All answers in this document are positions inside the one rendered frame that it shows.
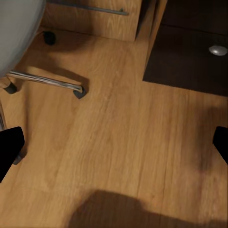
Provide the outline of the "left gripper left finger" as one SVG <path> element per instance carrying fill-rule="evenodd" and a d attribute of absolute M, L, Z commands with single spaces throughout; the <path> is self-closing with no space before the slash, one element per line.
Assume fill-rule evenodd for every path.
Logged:
<path fill-rule="evenodd" d="M 20 126 L 0 132 L 0 183 L 25 144 Z"/>

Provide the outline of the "swivel chair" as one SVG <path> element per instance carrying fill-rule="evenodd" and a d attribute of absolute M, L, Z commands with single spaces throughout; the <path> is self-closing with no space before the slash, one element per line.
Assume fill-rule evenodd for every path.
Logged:
<path fill-rule="evenodd" d="M 9 77 L 72 89 L 81 99 L 86 90 L 80 85 L 56 81 L 38 75 L 13 70 L 28 50 L 31 42 L 41 33 L 49 45 L 55 43 L 56 35 L 40 26 L 46 0 L 0 0 L 0 88 L 14 94 L 17 87 Z M 0 132 L 7 129 L 6 120 L 0 101 Z M 23 154 L 19 153 L 12 165 L 16 165 Z"/>

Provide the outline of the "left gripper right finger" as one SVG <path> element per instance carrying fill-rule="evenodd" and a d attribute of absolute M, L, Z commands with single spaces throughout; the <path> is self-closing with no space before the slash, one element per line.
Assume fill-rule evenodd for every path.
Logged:
<path fill-rule="evenodd" d="M 222 126 L 216 128 L 213 144 L 228 165 L 228 128 Z"/>

